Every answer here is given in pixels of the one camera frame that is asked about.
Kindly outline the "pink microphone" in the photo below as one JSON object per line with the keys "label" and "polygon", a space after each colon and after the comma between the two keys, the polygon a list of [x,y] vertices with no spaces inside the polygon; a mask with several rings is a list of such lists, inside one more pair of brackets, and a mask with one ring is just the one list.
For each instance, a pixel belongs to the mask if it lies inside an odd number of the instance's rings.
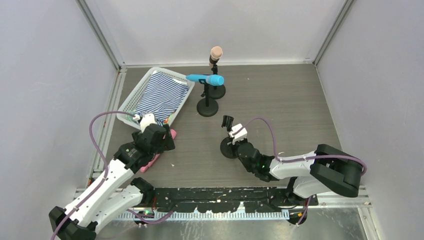
{"label": "pink microphone", "polygon": [[[171,129],[170,133],[171,133],[172,139],[174,140],[177,136],[177,132],[174,129]],[[146,166],[143,166],[140,168],[140,172],[145,173],[157,161],[159,157],[160,157],[160,154],[156,154],[154,158]]]}

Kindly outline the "black microphone stand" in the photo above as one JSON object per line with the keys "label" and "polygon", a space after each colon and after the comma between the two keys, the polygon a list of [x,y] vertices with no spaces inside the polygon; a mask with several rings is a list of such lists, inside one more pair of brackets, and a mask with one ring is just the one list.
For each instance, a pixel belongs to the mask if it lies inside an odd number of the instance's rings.
{"label": "black microphone stand", "polygon": [[224,115],[222,119],[222,128],[226,128],[228,133],[220,143],[220,151],[222,155],[229,159],[236,159],[238,157],[238,148],[240,144],[235,141],[236,135],[235,132],[238,130],[233,127],[234,118],[229,115]]}
{"label": "black microphone stand", "polygon": [[[218,74],[218,63],[219,59],[213,57],[212,55],[210,55],[209,57],[209,64],[211,65],[211,71],[214,75]],[[224,97],[226,94],[226,87],[224,85],[220,85],[220,86],[213,86],[209,88],[209,97],[217,100],[217,99],[221,99],[222,97]]]}
{"label": "black microphone stand", "polygon": [[219,110],[219,104],[217,101],[210,97],[209,87],[207,83],[203,83],[203,93],[201,94],[202,99],[200,99],[196,105],[197,112],[203,117],[212,117]]}

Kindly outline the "black front microphone stand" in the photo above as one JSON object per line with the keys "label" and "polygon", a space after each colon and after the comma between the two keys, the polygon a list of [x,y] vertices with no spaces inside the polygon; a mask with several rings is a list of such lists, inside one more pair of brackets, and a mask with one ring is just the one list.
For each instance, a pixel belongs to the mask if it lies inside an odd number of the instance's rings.
{"label": "black front microphone stand", "polygon": [[203,83],[203,93],[201,94],[202,99],[200,99],[196,105],[197,112],[203,117],[212,117],[219,110],[219,104],[217,101],[210,97],[209,87],[207,83]]}

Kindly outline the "blue microphone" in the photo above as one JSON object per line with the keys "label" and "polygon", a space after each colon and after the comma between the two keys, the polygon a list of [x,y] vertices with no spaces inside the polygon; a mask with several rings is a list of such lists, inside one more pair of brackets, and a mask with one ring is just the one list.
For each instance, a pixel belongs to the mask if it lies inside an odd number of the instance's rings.
{"label": "blue microphone", "polygon": [[212,74],[189,74],[185,76],[187,81],[198,82],[202,84],[208,84],[211,86],[222,86],[225,83],[225,79],[221,75]]}

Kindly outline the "beige microphone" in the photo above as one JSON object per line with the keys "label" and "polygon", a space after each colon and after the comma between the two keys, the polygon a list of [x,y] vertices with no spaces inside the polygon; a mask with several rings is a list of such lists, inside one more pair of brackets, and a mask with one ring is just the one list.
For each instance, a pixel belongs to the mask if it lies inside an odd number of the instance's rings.
{"label": "beige microphone", "polygon": [[209,55],[209,65],[210,66],[214,66],[218,63],[218,61],[220,60],[220,58],[223,55],[223,49],[220,46],[214,46],[211,50],[210,50],[210,55]]}

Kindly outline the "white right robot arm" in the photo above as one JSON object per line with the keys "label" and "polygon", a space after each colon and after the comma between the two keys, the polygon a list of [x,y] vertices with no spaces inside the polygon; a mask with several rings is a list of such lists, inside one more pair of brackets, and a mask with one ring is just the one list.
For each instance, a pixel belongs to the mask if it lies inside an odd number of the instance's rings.
{"label": "white right robot arm", "polygon": [[289,178],[289,195],[302,199],[330,191],[356,198],[367,171],[363,161],[327,144],[289,157],[262,154],[246,139],[223,141],[221,146],[228,148],[227,158],[239,159],[247,172],[264,182]]}

